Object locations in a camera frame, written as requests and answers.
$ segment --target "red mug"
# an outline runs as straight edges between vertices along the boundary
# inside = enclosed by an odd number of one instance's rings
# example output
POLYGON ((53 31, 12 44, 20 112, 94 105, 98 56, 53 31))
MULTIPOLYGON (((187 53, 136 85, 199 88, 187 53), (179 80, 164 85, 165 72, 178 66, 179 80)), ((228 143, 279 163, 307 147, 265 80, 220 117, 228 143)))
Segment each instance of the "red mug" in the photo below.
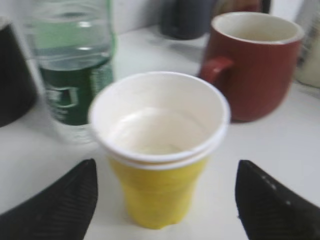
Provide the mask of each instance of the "red mug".
POLYGON ((285 98, 304 31, 280 17, 232 12, 215 17, 199 77, 227 98, 234 121, 266 116, 285 98))

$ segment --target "white paper cup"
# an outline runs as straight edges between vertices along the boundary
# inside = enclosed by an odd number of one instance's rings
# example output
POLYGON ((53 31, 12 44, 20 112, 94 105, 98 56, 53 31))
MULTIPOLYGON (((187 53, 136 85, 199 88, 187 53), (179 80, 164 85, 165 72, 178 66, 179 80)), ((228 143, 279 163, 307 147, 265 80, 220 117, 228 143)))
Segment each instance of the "white paper cup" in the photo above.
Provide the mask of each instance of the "white paper cup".
POLYGON ((148 72, 104 89, 89 122, 130 215, 159 229, 188 211, 196 179, 227 132, 230 110, 223 95, 197 77, 148 72))

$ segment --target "plastic water bottle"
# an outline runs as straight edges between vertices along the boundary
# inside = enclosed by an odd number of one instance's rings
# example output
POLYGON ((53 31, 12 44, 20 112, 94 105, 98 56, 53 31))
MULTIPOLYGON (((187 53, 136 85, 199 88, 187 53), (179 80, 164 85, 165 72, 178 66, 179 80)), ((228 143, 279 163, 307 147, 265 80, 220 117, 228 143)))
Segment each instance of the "plastic water bottle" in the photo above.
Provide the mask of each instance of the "plastic water bottle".
POLYGON ((33 0, 33 44, 58 131, 91 142, 88 109, 113 81, 113 36, 105 0, 33 0))

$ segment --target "white countertop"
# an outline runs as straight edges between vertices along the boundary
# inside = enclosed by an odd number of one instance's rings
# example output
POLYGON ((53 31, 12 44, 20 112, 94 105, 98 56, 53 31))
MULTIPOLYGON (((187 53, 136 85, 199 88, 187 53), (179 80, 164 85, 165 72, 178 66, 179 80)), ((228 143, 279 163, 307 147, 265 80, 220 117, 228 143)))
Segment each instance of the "white countertop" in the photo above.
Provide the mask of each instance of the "white countertop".
MULTIPOLYGON (((155 28, 121 35, 117 78, 146 71, 195 75, 206 37, 163 39, 155 28)), ((98 164, 99 200, 85 240, 246 240, 234 200, 238 161, 251 160, 298 194, 320 206, 320 91, 293 84, 271 115, 232 124, 199 180, 192 209, 183 222, 162 230, 134 225, 103 151, 95 144, 59 140, 42 101, 24 117, 0 128, 0 213, 47 187, 85 158, 98 164)))

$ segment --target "dark gray mug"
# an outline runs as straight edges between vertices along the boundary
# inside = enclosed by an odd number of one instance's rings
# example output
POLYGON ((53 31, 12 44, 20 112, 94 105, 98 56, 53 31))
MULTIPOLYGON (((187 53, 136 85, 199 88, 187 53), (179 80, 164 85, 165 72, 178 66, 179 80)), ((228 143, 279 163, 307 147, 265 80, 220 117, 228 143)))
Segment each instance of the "dark gray mug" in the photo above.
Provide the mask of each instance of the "dark gray mug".
POLYGON ((215 3, 218 0, 164 0, 161 32, 164 35, 190 40, 210 29, 215 3))
POLYGON ((12 28, 10 20, 0 16, 0 127, 22 117, 37 98, 12 28))

